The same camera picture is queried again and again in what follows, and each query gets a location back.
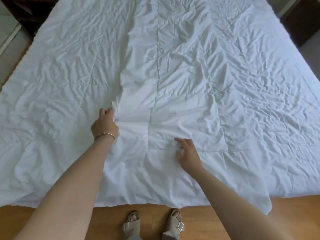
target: sandal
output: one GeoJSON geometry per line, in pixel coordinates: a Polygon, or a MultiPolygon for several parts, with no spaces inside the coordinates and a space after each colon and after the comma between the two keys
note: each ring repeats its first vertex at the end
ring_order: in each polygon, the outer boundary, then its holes
{"type": "Polygon", "coordinates": [[[134,211],[128,215],[127,222],[122,225],[122,231],[124,233],[124,238],[140,235],[140,218],[138,211],[134,211]],[[137,219],[132,222],[128,222],[129,217],[133,215],[135,215],[137,219]]]}
{"type": "Polygon", "coordinates": [[[184,231],[184,224],[173,216],[176,212],[179,211],[177,209],[173,209],[170,212],[164,234],[179,239],[181,232],[184,231]]]}

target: gold bracelet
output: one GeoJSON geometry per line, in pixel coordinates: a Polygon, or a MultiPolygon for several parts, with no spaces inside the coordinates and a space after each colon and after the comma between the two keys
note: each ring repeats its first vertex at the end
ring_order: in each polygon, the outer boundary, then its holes
{"type": "Polygon", "coordinates": [[[113,134],[103,132],[103,133],[101,133],[101,134],[98,134],[98,135],[94,138],[94,140],[96,140],[99,136],[102,136],[102,135],[110,135],[110,136],[112,136],[112,137],[113,137],[113,141],[115,141],[115,139],[116,139],[113,134]]]}

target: person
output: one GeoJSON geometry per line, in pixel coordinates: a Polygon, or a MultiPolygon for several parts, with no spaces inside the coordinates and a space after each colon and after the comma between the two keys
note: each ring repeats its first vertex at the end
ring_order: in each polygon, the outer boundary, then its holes
{"type": "MultiPolygon", "coordinates": [[[[95,138],[93,144],[57,180],[15,240],[85,239],[104,162],[118,136],[119,128],[113,116],[112,108],[100,109],[99,118],[91,127],[95,138]]],[[[202,166],[191,139],[175,140],[184,149],[183,153],[177,152],[179,164],[198,182],[232,240],[290,239],[269,218],[202,166]]],[[[128,216],[122,230],[124,239],[140,239],[138,212],[128,216]]],[[[174,209],[162,240],[177,240],[183,230],[182,216],[174,209]]]]}

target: forearm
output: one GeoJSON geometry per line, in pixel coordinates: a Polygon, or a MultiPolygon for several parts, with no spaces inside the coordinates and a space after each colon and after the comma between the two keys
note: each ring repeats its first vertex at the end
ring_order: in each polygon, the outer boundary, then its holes
{"type": "Polygon", "coordinates": [[[111,136],[101,136],[66,170],[16,239],[85,238],[112,142],[111,136]]]}
{"type": "Polygon", "coordinates": [[[206,169],[192,177],[198,182],[232,240],[291,239],[269,218],[220,182],[206,169]]]}

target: white comforter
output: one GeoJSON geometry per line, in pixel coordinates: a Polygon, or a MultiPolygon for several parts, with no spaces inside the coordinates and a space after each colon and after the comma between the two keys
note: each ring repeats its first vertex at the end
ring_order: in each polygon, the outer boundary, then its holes
{"type": "Polygon", "coordinates": [[[60,0],[0,93],[0,206],[37,206],[112,105],[96,206],[207,205],[174,159],[187,137],[268,213],[320,192],[319,91],[265,0],[60,0]]]}

